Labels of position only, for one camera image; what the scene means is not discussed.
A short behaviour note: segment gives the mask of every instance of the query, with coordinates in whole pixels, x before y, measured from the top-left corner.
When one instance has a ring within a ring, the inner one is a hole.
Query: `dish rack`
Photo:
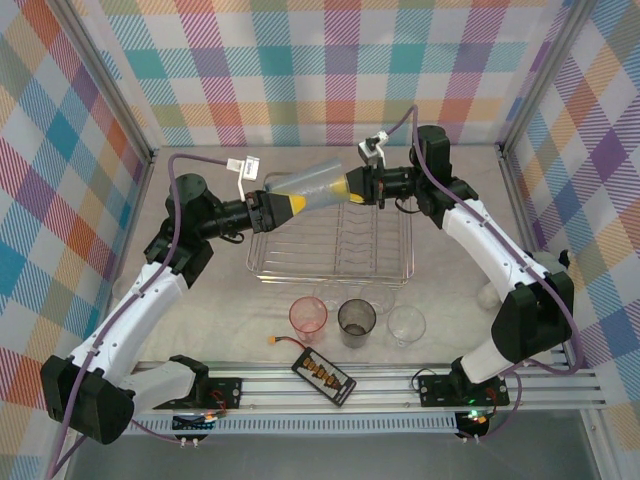
[[[411,201],[403,208],[411,209]],[[251,237],[247,267],[263,282],[383,283],[400,288],[413,275],[411,215],[387,203],[340,204],[301,213]]]

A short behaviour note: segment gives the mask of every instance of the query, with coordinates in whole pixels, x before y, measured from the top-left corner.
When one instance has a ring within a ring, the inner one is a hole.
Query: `colorful plaid backdrop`
[[[102,314],[143,164],[45,1],[0,12],[0,479],[30,480],[40,366]]]
[[[541,246],[575,254],[576,319],[640,471],[640,0],[601,0],[516,148]]]
[[[571,1],[74,3],[155,143],[190,146],[353,144],[413,102],[493,143]]]

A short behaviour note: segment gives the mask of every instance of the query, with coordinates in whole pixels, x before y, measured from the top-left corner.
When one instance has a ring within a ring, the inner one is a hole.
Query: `metal frame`
[[[136,230],[136,225],[138,225],[138,220],[140,218],[140,214],[142,212],[142,207],[144,205],[144,199],[147,196],[147,191],[149,190],[149,184],[151,183],[151,176],[153,175],[153,171],[155,169],[155,163],[153,163],[153,159],[155,157],[151,157],[151,162],[145,164],[144,172],[142,174],[142,182],[140,183],[140,189],[138,190],[138,195],[136,195],[135,206],[133,208],[133,215],[131,215],[131,220],[129,223],[129,228],[127,229],[127,233],[124,239],[124,244],[122,246],[122,252],[118,257],[118,261],[115,268],[114,281],[120,277],[122,271],[124,270],[124,261],[129,255],[129,249],[131,248],[131,241],[133,240],[133,235]],[[113,297],[109,297],[109,301],[105,306],[105,310],[101,313],[100,318],[104,319],[107,315],[107,312],[111,310],[113,305]]]
[[[246,415],[233,414],[204,428],[174,430],[173,414],[139,415],[137,421],[156,433],[167,435],[324,435],[371,433],[456,433],[454,413],[395,413],[377,418],[368,414]],[[130,424],[125,435],[146,435]]]
[[[513,210],[516,226],[518,227],[518,234],[522,245],[529,249],[537,249],[538,242],[536,241],[535,233],[531,228],[531,219],[527,215],[527,211],[524,208],[524,198],[516,183],[516,175],[513,171],[512,163],[508,160],[505,152],[502,151],[499,145],[495,146],[496,157],[498,158],[498,165],[500,166],[500,172],[502,173],[502,179],[507,190],[507,196],[509,197],[509,203]]]
[[[553,365],[567,368],[562,348],[552,352]],[[257,366],[247,363],[207,364],[211,377],[239,377],[242,401],[235,414],[390,414],[467,411],[460,407],[423,408],[411,385],[411,377],[425,365],[342,364],[338,367],[358,382],[358,387],[340,409],[317,394],[286,365]],[[156,362],[141,362],[136,371],[158,366]],[[434,372],[446,374],[448,365],[429,365]],[[582,370],[571,377],[557,377],[539,368],[527,367],[518,372],[522,377],[523,410],[599,409],[605,406],[600,385],[592,370]],[[516,381],[507,378],[511,398],[515,398]],[[499,408],[509,411],[512,407]],[[175,410],[172,413],[203,413]]]
[[[627,475],[625,476],[620,472],[618,461],[611,447],[614,444],[614,435],[607,427],[603,412],[582,410],[580,414],[582,415],[582,422],[587,432],[593,457],[602,478],[607,480],[631,478],[633,476],[632,472],[626,472]]]
[[[83,64],[96,82],[98,90],[107,100],[138,155],[144,158],[147,163],[151,163],[154,148],[149,144],[142,128],[138,125],[129,104],[111,76],[100,51],[89,36],[71,0],[47,0],[47,3],[78,51]]]
[[[560,28],[558,36],[551,44],[547,58],[544,60],[531,90],[527,94],[522,107],[520,107],[516,117],[513,119],[511,128],[509,128],[505,136],[503,144],[505,152],[509,153],[513,151],[529,126],[547,89],[555,80],[560,67],[562,67],[562,64],[569,55],[571,47],[597,3],[598,0],[575,0],[573,2],[564,25]]]

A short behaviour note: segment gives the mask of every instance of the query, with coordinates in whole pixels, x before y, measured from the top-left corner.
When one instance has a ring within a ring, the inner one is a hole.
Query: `clear plastic cup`
[[[342,343],[349,348],[360,348],[376,326],[376,311],[364,300],[349,300],[338,310],[338,325]]]
[[[387,326],[399,347],[406,347],[420,340],[427,330],[424,315],[409,305],[394,308],[389,314]]]
[[[389,313],[396,297],[385,285],[366,285],[360,292],[360,298],[369,302],[378,315]]]
[[[327,307],[316,297],[302,297],[289,309],[289,321],[298,338],[304,343],[321,340],[324,324],[327,323]]]
[[[347,301],[347,289],[341,283],[321,282],[314,288],[313,296],[322,300],[327,310],[335,312]]]

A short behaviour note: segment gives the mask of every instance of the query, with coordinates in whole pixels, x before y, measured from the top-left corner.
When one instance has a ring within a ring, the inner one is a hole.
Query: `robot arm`
[[[151,371],[128,375],[140,346],[162,314],[193,285],[213,256],[208,240],[220,237],[234,241],[248,229],[271,231],[301,207],[299,198],[264,191],[250,192],[245,200],[222,202],[207,189],[204,179],[194,174],[179,177],[177,184],[181,229],[166,269],[143,294],[139,291],[161,268],[171,248],[175,225],[172,196],[166,202],[169,218],[145,250],[148,264],[109,318],[118,315],[116,312],[132,296],[138,298],[120,314],[99,347],[94,350],[93,344],[109,318],[67,358],[51,356],[40,372],[49,416],[62,422],[81,365],[93,352],[80,383],[70,426],[103,444],[116,440],[136,413],[184,397],[196,405],[208,395],[208,368],[187,357],[172,357]]]
[[[464,399],[513,365],[571,337],[570,325],[559,306],[529,270],[544,278],[570,310],[573,283],[564,271],[552,274],[520,249],[491,218],[477,193],[465,181],[452,176],[450,143],[444,129],[422,126],[418,128],[418,136],[432,175],[479,213],[482,221],[432,184],[419,165],[416,145],[410,153],[413,167],[386,169],[383,160],[375,158],[374,147],[380,137],[368,139],[368,143],[359,146],[367,165],[349,172],[347,179],[351,193],[360,196],[364,204],[384,208],[387,199],[415,197],[420,211],[462,245],[496,288],[503,303],[491,328],[491,337],[452,364],[448,381]],[[489,225],[507,239],[511,252],[489,231]],[[526,259],[527,268],[521,267],[514,252]]]

